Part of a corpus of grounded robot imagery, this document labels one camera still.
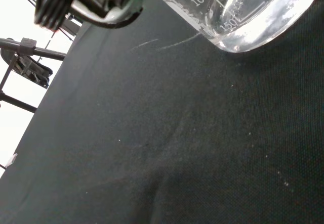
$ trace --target metal stand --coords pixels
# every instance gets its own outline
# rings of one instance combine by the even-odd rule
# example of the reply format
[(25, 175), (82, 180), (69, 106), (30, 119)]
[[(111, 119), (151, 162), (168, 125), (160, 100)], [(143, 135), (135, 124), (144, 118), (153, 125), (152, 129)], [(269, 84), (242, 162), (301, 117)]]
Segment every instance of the metal stand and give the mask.
[[(13, 41), (10, 39), (0, 38), (0, 48), (17, 52), (20, 50), (20, 47), (21, 47), (21, 44), (19, 42), (16, 42), (16, 41)], [(59, 60), (59, 61), (63, 61), (66, 56), (66, 54), (61, 53), (61, 52), (50, 51), (50, 50), (41, 49), (41, 48), (37, 48), (37, 47), (32, 47), (29, 49), (30, 49), (30, 53), (28, 54), (29, 56), (36, 55), (36, 56), (42, 56), (42, 57)], [(14, 98), (6, 95), (3, 92), (3, 88), (6, 84), (6, 81), (8, 80), (10, 72), (14, 69), (18, 59), (19, 59), (19, 55), (16, 53), (15, 56), (12, 58), (12, 60), (9, 64), (9, 67), (8, 67), (8, 69), (0, 83), (0, 101), (7, 102), (11, 105), (14, 105), (14, 106), (19, 107), (24, 110), (27, 110), (31, 113), (35, 113), (37, 108), (35, 108), (34, 106), (31, 106), (29, 104), (21, 102), (17, 99), (14, 99)]]

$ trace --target white wall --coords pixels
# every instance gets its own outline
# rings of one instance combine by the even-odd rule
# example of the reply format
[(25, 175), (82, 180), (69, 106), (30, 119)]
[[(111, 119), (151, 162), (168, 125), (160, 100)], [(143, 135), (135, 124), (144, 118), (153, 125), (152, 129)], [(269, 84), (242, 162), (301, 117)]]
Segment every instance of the white wall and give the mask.
[[(0, 19), (0, 37), (21, 41), (23, 37), (37, 40), (37, 47), (44, 48), (53, 32), (40, 28), (33, 23), (34, 7), (27, 0), (0, 0), (2, 17)], [(57, 32), (48, 49), (66, 53), (71, 41), (61, 32)], [(60, 61), (43, 59), (41, 63), (56, 72)], [(7, 64), (0, 57), (0, 80), (3, 78)], [(4, 92), (14, 98), (38, 107), (46, 90), (31, 81), (12, 72), (4, 87)], [(0, 102), (0, 164), (6, 165), (14, 154), (33, 114), (5, 102)]]

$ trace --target cable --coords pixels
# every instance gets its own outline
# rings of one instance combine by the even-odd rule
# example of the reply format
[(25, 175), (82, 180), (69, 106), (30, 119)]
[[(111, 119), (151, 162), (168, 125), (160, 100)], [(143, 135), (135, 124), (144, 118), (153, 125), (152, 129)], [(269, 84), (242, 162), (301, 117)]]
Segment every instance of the cable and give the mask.
[[(52, 39), (53, 39), (53, 37), (54, 37), (55, 34), (56, 34), (56, 31), (52, 34), (52, 37), (50, 38), (50, 40), (48, 41), (47, 45), (45, 46), (45, 50), (50, 45), (50, 43), (51, 43), (51, 41), (52, 41)], [(42, 56), (40, 56), (39, 59), (38, 59), (38, 61), (37, 61), (37, 63), (39, 63), (42, 59), (43, 59)]]
[(33, 1), (31, 1), (31, 0), (27, 0), (27, 1), (29, 1), (29, 3), (35, 7), (35, 4), (33, 3)]
[(73, 0), (37, 0), (35, 23), (50, 30), (58, 30)]
[(74, 41), (73, 39), (70, 38), (69, 35), (67, 35), (67, 33), (64, 32), (64, 30), (63, 30), (62, 28), (60, 28), (60, 31), (61, 31), (61, 32), (62, 32), (66, 37), (68, 37), (68, 39), (69, 39), (70, 41)]

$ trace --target black tablecloth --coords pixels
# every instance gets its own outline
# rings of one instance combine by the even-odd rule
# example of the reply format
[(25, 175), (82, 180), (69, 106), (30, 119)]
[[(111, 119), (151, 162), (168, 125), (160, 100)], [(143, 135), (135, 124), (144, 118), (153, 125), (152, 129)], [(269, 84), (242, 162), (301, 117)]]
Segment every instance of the black tablecloth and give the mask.
[(160, 0), (86, 24), (0, 180), (0, 223), (324, 223), (323, 12), (239, 55)]

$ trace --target black clamp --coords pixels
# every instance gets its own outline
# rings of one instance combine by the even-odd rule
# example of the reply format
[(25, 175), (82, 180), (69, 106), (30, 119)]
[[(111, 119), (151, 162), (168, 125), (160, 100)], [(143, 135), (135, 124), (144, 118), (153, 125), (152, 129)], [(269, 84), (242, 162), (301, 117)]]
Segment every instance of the black clamp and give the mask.
[(23, 38), (18, 48), (18, 54), (21, 56), (32, 56), (36, 48), (36, 40), (30, 38)]

